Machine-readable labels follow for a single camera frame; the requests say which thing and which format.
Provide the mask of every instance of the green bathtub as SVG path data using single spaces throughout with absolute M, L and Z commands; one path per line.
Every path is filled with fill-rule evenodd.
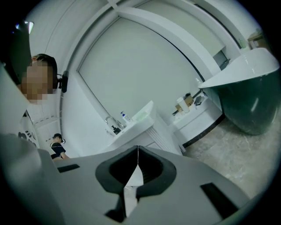
M 281 106 L 279 64 L 265 48 L 245 52 L 199 88 L 217 94 L 225 116 L 247 134 L 266 132 Z

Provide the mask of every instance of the bottle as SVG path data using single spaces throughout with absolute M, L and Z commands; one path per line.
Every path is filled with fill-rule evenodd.
M 185 113 L 188 113 L 188 112 L 189 112 L 189 107 L 188 107 L 187 104 L 185 103 L 183 97 L 180 97 L 180 98 L 177 100 L 177 103 L 179 104 L 179 106 L 182 108 L 182 110 L 183 110 Z
M 131 118 L 130 118 L 128 115 L 126 115 L 126 114 L 123 113 L 123 112 L 124 112 L 124 111 L 121 112 L 122 118 L 123 118 L 123 120 L 125 121 L 125 123 L 128 125 L 129 123 L 132 122 L 132 120 L 131 120 Z

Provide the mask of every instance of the person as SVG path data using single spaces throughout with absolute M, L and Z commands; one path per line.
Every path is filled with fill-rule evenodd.
M 33 56 L 26 73 L 22 74 L 21 82 L 16 85 L 30 103 L 38 104 L 39 101 L 46 99 L 47 94 L 53 94 L 58 87 L 55 59 L 46 54 Z M 17 135 L 34 144 L 36 148 L 47 150 L 53 160 L 61 160 L 59 155 L 36 134 L 27 110 L 20 121 Z
M 53 142 L 51 143 L 50 147 L 53 151 L 60 156 L 62 159 L 69 159 L 69 157 L 65 154 L 65 149 L 62 147 L 61 143 L 63 142 L 61 134 L 55 134 L 53 136 Z

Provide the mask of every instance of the tiled floor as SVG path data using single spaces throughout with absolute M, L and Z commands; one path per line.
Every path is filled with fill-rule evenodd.
M 196 158 L 239 186 L 250 198 L 271 180 L 281 153 L 281 111 L 267 133 L 250 136 L 224 119 L 205 137 L 186 148 Z

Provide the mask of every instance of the soap bottle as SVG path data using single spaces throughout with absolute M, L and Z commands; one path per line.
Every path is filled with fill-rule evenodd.
M 127 125 L 132 122 L 131 118 L 130 118 L 128 115 L 126 115 L 126 114 L 124 113 L 124 111 L 122 111 L 121 114 L 122 114 L 123 120 L 125 121 L 125 123 L 126 123 Z

